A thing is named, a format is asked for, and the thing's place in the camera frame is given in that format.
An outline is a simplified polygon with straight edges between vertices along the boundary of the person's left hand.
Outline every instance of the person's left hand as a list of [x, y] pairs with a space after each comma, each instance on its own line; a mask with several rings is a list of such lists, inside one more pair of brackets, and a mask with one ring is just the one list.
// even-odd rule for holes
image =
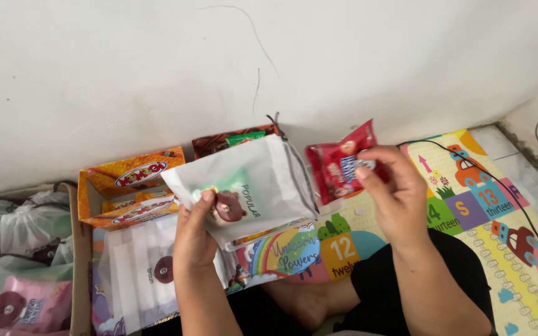
[[180, 206], [177, 216], [176, 244], [173, 250], [174, 273], [196, 272], [213, 267], [217, 242], [203, 226], [205, 216], [215, 202], [215, 193], [203, 190], [192, 211]]

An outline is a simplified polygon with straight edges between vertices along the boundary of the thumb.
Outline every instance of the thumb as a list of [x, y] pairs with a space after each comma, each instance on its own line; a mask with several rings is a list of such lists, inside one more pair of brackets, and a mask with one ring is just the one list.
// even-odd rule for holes
[[201, 193], [201, 198], [190, 211], [190, 218], [188, 223], [191, 226], [203, 226], [203, 221], [205, 216], [215, 203], [215, 193], [211, 189], [203, 190]]
[[362, 184], [367, 193], [378, 206], [389, 207], [395, 203], [389, 188], [381, 178], [368, 167], [358, 167], [355, 170], [356, 179]]

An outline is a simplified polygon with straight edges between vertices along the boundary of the pink arrow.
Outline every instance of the pink arrow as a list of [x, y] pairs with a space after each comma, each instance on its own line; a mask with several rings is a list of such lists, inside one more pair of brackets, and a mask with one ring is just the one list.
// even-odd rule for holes
[[422, 163], [428, 173], [431, 172], [431, 168], [429, 168], [429, 165], [427, 165], [427, 160], [425, 160], [422, 156], [418, 156], [418, 162]]

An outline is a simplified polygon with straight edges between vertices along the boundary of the orange car illustration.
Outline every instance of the orange car illustration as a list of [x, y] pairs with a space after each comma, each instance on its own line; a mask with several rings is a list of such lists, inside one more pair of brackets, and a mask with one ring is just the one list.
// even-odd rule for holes
[[504, 223], [493, 221], [491, 233], [496, 234], [497, 239], [506, 244], [507, 248], [523, 263], [529, 267], [537, 265], [537, 257], [533, 252], [538, 247], [538, 241], [531, 230], [524, 226], [516, 230], [507, 227]]
[[456, 172], [455, 177], [462, 187], [466, 187], [466, 179], [472, 179], [475, 183], [483, 182], [479, 176], [482, 171], [479, 170], [477, 166], [486, 172], [488, 171], [485, 169], [485, 167], [483, 167], [482, 164], [478, 163], [474, 158], [464, 160], [463, 158], [468, 158], [470, 156], [468, 155], [468, 152], [462, 150], [459, 145], [448, 146], [448, 149], [451, 149], [459, 154], [450, 153], [450, 156], [452, 156], [452, 158], [456, 161], [456, 168], [458, 171]]

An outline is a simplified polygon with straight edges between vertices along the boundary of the red snack package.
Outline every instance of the red snack package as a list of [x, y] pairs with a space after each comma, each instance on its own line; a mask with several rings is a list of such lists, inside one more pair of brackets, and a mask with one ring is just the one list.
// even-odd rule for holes
[[354, 175], [357, 166], [367, 166], [375, 170], [383, 182], [389, 181], [382, 163], [356, 158], [358, 152], [377, 145], [372, 123], [373, 119], [365, 122], [337, 143], [319, 143], [304, 149], [323, 205], [362, 189]]

